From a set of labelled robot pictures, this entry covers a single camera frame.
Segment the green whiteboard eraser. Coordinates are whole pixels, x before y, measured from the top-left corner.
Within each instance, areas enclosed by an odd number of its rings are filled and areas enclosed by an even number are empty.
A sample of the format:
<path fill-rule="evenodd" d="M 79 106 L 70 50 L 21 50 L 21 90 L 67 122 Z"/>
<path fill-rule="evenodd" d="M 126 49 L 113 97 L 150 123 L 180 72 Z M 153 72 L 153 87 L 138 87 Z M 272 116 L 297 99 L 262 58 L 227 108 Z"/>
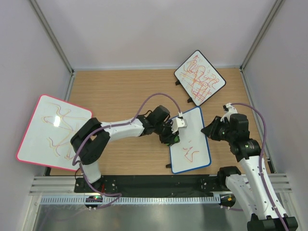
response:
<path fill-rule="evenodd" d="M 173 139 L 173 143 L 179 143 L 180 142 L 180 138 L 179 136 L 175 136 L 174 139 Z"/>

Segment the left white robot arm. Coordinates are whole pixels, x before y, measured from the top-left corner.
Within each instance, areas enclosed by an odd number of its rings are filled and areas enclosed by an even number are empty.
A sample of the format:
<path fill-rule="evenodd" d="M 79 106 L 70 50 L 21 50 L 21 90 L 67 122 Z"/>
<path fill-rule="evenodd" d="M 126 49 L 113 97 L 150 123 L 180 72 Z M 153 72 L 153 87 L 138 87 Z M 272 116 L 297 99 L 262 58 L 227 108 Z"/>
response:
<path fill-rule="evenodd" d="M 93 117 L 70 140 L 76 154 L 73 165 L 80 163 L 80 170 L 86 177 L 85 187 L 92 193 L 98 192 L 102 186 L 98 159 L 108 143 L 155 133 L 161 143 L 171 146 L 180 141 L 179 131 L 172 126 L 170 111 L 162 105 L 118 123 L 103 123 Z"/>

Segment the blue framed whiteboard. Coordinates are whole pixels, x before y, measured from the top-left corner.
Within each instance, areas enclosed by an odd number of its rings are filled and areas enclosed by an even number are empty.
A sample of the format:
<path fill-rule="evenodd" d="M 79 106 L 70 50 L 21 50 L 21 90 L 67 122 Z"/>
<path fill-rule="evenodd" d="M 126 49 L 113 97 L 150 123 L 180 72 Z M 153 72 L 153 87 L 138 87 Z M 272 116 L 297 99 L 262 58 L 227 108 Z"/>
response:
<path fill-rule="evenodd" d="M 184 173 L 211 165 L 211 155 L 207 137 L 201 132 L 205 127 L 200 107 L 183 113 L 187 127 L 179 129 L 179 143 L 169 148 L 171 171 Z"/>

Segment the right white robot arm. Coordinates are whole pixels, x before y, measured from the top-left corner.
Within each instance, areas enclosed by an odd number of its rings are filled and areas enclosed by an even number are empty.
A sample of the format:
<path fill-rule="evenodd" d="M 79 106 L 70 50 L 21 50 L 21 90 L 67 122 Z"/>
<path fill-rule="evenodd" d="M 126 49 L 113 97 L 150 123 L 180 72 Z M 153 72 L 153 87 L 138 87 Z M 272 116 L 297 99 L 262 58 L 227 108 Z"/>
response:
<path fill-rule="evenodd" d="M 259 143 L 250 138 L 249 121 L 243 114 L 229 118 L 215 117 L 201 129 L 211 140 L 226 141 L 230 151 L 245 171 L 237 167 L 221 167 L 217 173 L 217 186 L 230 190 L 247 217 L 249 231 L 295 231 L 295 217 L 287 215 L 276 196 L 268 177 Z"/>

